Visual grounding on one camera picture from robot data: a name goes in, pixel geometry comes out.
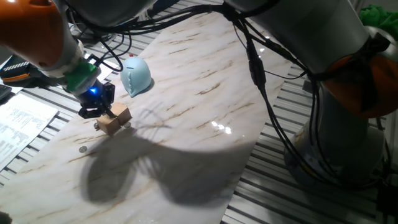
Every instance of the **green cloth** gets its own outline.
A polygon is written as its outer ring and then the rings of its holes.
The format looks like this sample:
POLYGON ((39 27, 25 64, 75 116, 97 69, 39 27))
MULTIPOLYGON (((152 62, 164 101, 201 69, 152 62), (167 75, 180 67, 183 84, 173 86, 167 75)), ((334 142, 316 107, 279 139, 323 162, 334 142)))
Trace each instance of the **green cloth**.
POLYGON ((365 26, 385 30, 398 40, 398 12, 387 12, 381 6, 370 5, 361 10, 359 18, 365 26))

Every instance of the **green object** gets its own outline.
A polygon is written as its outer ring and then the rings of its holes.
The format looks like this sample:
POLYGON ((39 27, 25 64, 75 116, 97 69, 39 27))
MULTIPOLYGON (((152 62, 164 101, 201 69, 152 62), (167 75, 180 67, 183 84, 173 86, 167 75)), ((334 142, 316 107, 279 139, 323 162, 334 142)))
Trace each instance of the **green object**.
POLYGON ((82 83, 92 77, 93 73, 95 73, 97 69, 98 68, 95 65, 88 62, 80 62, 74 71, 65 72, 64 76, 68 83, 67 90, 70 92, 76 91, 82 83))
POLYGON ((398 40, 398 12, 387 12, 372 4, 361 10, 359 18, 365 26, 380 28, 398 40))

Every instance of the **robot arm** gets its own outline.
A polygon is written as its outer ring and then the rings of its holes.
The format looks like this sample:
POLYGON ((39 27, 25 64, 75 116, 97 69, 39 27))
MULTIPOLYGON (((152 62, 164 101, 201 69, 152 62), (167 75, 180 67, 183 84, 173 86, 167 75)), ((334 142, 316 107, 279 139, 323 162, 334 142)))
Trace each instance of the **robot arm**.
MULTIPOLYGON (((155 0, 93 1, 69 0, 69 4, 94 24, 113 26, 137 16, 155 0), (104 10, 109 16, 103 16, 104 10)), ((64 89, 81 101, 84 109, 81 116, 87 118, 111 113, 109 107, 113 94, 109 91, 112 88, 105 88, 96 81, 100 70, 82 57, 81 48, 73 40, 63 13, 64 1, 54 2, 0 0, 0 29, 7 31, 0 36, 0 44, 28 60, 47 76, 58 78, 64 89), (95 92, 101 93, 93 95, 90 88, 98 88, 99 91, 95 92), (98 110, 89 113, 87 108, 98 110)), ((258 8, 266 0, 226 2, 239 11, 247 12, 258 8)), ((369 91, 367 87, 353 82, 352 75, 347 75, 347 72, 359 73, 356 78, 361 78, 358 69, 347 67, 337 70, 367 44, 372 34, 362 25, 348 1, 280 0, 270 10, 252 19, 269 30, 312 73, 335 71, 332 77, 325 79, 324 85, 356 116, 373 118, 398 108, 398 101, 395 100, 398 95, 398 48, 394 42, 363 64, 372 71, 368 78, 377 91, 366 94, 369 91), (366 111, 363 104, 368 99, 364 95, 377 95, 377 101, 366 111)), ((390 38, 385 32, 378 33, 390 38)))
POLYGON ((62 2, 50 0, 0 0, 0 44, 15 52, 48 77, 56 78, 65 91, 79 99, 83 118, 110 111, 114 86, 96 77, 101 70, 83 58, 67 24, 62 2))

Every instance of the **marble veining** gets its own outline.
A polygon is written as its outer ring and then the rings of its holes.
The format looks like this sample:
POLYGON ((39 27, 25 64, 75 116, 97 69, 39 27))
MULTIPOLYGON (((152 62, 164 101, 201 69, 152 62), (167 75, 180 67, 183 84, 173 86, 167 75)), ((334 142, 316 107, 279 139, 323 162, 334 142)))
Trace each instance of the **marble veining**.
MULTIPOLYGON (((266 70, 287 75, 290 62, 257 47, 266 70)), ((113 81, 132 128, 109 137, 76 116, 0 190, 0 211, 17 223, 220 222, 268 116, 245 49, 212 13, 164 30, 140 57, 152 89, 130 98, 113 81)), ((271 102, 282 84, 267 75, 271 102)))

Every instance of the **metal grating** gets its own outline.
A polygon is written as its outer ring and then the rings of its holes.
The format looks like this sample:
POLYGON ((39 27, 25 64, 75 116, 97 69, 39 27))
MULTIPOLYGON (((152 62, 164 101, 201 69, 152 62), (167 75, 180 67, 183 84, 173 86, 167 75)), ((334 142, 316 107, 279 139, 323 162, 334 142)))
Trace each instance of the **metal grating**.
MULTIPOLYGON (((157 16, 196 4, 221 3, 221 0, 181 0, 157 16)), ((159 33, 134 36, 129 54, 139 55, 159 33)), ((121 36, 117 36, 110 46, 114 47, 120 41, 121 36)), ((128 40, 125 40, 116 53, 126 50, 127 44, 128 40)), ((97 56, 102 56, 106 51, 101 44, 86 50, 97 56)), ((293 66, 288 76, 300 72, 299 68, 293 66)), ((112 73, 105 81, 117 75, 112 73)), ((309 118, 312 99, 309 93, 302 90, 303 83, 304 78, 286 80, 274 103, 275 113, 289 137, 309 118)), ((19 94, 52 106, 59 112, 42 133, 0 171, 0 188, 40 152, 80 109, 74 97, 57 87, 25 88, 19 94)), ((376 126, 376 122, 372 120, 371 125, 376 126)), ((284 165, 283 152, 284 147, 268 119, 221 223, 382 223, 383 214, 376 211, 377 191, 356 194, 312 192, 290 176, 284 165)))
MULTIPOLYGON (((302 71, 293 66, 288 76, 302 71)), ((291 137, 307 122, 312 99, 304 78, 285 81, 274 110, 291 137)), ((370 120, 376 127, 376 121, 370 120)), ((221 223, 377 223, 377 190, 314 192, 298 184, 283 160, 284 147, 268 119, 221 223)))

